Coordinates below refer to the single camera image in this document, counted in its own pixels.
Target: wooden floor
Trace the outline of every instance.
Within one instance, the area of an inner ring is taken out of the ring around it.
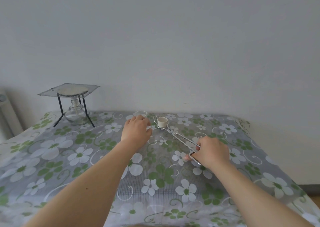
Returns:
[[[312,201],[315,202],[315,204],[320,208],[320,196],[314,196],[314,197],[310,197],[312,199]]]

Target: floral tablecloth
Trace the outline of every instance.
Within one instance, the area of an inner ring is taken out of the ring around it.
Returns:
[[[250,138],[250,123],[228,115],[157,114],[197,142],[217,137],[231,162],[259,187],[315,226],[320,210]],[[95,124],[53,128],[58,113],[0,144],[0,223],[21,226],[74,178],[106,155],[121,139],[125,112],[91,112]],[[166,131],[154,131],[126,167],[105,226],[245,226],[234,202],[210,170],[186,162],[187,147]]]

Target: white wall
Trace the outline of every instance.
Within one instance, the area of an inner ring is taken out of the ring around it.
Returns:
[[[308,177],[294,179],[314,182],[303,165],[320,153],[319,6],[320,0],[0,0],[0,86],[25,128],[59,109],[39,92],[82,82],[102,86],[87,98],[95,110],[227,113],[299,133],[316,146],[300,146],[294,164]],[[269,154],[286,157],[281,145]]]

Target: hand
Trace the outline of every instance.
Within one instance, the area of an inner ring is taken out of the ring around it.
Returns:
[[[208,136],[199,138],[196,147],[198,152],[192,156],[198,160],[204,167],[214,171],[222,164],[230,164],[229,148],[227,145],[219,141],[217,138],[210,138]]]
[[[147,130],[147,126],[150,125],[148,118],[142,115],[134,116],[125,122],[121,141],[130,140],[138,147],[137,149],[141,148],[151,137],[152,129]]]

